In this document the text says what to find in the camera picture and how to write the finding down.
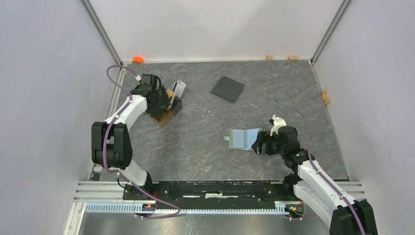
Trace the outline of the green card holder wallet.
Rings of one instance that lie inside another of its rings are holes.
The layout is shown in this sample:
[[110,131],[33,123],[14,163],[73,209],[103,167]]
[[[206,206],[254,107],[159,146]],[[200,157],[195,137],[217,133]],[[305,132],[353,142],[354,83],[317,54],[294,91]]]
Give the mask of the green card holder wallet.
[[254,129],[230,129],[229,135],[223,136],[225,141],[229,142],[229,149],[252,150],[252,145],[257,139],[258,132],[262,128]]

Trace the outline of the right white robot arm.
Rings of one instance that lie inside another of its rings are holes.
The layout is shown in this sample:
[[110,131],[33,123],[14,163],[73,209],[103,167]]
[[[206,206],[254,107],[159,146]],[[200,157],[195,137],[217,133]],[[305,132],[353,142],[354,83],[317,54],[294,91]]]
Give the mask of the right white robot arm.
[[284,177],[283,195],[305,202],[331,235],[378,234],[371,204],[351,196],[325,173],[314,156],[301,148],[296,128],[282,126],[276,133],[259,131],[252,149],[256,154],[282,157],[292,170]]

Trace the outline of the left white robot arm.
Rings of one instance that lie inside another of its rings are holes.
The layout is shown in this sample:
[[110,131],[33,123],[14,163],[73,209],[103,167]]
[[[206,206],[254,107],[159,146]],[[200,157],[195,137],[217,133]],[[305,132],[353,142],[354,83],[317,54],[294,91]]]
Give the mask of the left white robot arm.
[[143,74],[138,80],[139,84],[112,116],[92,124],[92,162],[125,177],[136,186],[136,195],[145,200],[153,195],[154,187],[149,173],[133,160],[129,130],[142,114],[162,120],[170,99],[158,76]]

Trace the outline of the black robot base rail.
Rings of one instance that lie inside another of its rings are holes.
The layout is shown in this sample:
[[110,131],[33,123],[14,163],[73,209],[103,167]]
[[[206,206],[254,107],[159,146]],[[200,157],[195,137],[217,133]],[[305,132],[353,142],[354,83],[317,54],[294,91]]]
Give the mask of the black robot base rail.
[[123,186],[123,200],[143,201],[146,209],[273,209],[275,203],[301,210],[304,202],[281,181],[159,181],[143,187]]

